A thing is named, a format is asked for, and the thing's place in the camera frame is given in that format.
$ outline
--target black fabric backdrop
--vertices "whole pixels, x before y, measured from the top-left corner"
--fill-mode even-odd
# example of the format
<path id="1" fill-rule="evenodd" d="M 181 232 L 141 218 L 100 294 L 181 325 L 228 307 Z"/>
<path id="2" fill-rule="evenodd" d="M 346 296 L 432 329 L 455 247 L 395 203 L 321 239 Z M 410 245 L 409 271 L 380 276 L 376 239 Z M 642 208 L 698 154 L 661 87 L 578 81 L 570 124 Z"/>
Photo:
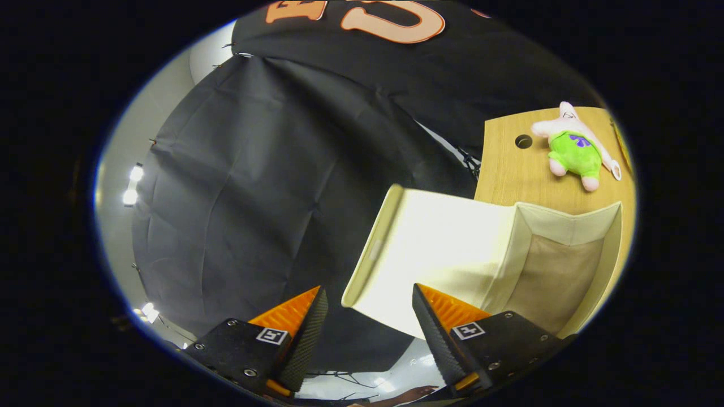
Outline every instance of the black fabric backdrop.
<path id="1" fill-rule="evenodd" d="M 233 51 L 253 57 L 192 89 L 143 162 L 133 249 L 162 315 L 201 336 L 323 285 L 330 308 L 310 369 L 379 372 L 399 359 L 412 337 L 340 305 L 384 195 L 394 182 L 467 198 L 476 187 L 415 120 L 480 157 L 487 119 L 561 100 L 603 106 L 496 20 L 426 5 L 446 27 L 413 45 L 342 30 L 346 2 L 319 21 L 267 25 L 265 9 L 237 21 Z M 414 23 L 390 5 L 369 11 Z"/>

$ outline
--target plush toy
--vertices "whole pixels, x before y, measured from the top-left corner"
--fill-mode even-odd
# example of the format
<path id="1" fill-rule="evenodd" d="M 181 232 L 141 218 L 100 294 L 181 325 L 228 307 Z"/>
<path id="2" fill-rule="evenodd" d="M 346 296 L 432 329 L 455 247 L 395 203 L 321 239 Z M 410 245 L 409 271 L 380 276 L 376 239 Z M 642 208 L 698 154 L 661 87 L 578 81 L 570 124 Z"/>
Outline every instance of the plush toy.
<path id="1" fill-rule="evenodd" d="M 570 103 L 560 102 L 557 119 L 534 123 L 531 132 L 546 137 L 550 152 L 548 164 L 553 174 L 562 177 L 570 171 L 581 176 L 587 191 L 598 189 L 601 163 L 616 180 L 621 179 L 621 168 L 611 158 L 596 135 L 581 120 Z"/>

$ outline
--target wooden table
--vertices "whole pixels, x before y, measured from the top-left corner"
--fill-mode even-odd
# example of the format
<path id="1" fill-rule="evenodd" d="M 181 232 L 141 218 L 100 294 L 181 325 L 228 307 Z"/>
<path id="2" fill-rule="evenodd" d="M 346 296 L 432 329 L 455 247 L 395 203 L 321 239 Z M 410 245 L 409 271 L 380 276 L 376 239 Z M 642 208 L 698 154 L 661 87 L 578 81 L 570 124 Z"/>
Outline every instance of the wooden table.
<path id="1" fill-rule="evenodd" d="M 613 274 L 597 303 L 581 304 L 577 315 L 571 318 L 570 326 L 564 328 L 569 333 L 578 332 L 607 300 L 626 264 L 636 225 L 634 175 L 623 153 L 626 146 L 617 137 L 618 132 L 613 127 L 610 115 L 606 110 L 594 107 L 576 107 L 576 112 L 581 121 L 593 130 L 611 157 L 618 161 L 623 176 L 620 181 L 601 166 L 599 188 L 587 192 L 580 176 L 569 173 L 556 177 L 551 173 L 547 139 L 532 135 L 530 128 L 535 122 L 558 117 L 559 109 L 554 108 L 498 117 L 485 122 L 483 156 L 475 193 L 477 201 L 504 206 L 527 202 L 569 214 L 583 214 L 621 202 L 621 242 Z M 515 140 L 524 134 L 530 135 L 533 143 L 528 148 L 519 148 Z"/>

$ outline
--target led light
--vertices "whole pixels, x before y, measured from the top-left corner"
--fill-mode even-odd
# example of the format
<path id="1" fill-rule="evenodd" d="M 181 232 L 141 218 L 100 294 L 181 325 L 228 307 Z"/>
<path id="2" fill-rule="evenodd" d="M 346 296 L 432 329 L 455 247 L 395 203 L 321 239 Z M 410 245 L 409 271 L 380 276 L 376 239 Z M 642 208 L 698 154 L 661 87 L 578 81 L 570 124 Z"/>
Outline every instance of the led light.
<path id="1" fill-rule="evenodd" d="M 147 303 L 146 305 L 144 305 L 141 311 L 146 315 L 148 321 L 152 324 L 156 321 L 156 318 L 159 317 L 159 312 L 153 309 L 152 303 Z"/>
<path id="2" fill-rule="evenodd" d="M 133 205 L 133 204 L 135 204 L 137 199 L 138 199 L 138 192 L 136 192 L 132 189 L 129 189 L 123 193 L 123 204 L 124 205 Z"/>
<path id="3" fill-rule="evenodd" d="M 140 179 L 143 177 L 143 168 L 136 166 L 131 169 L 131 180 L 133 181 L 140 181 Z"/>

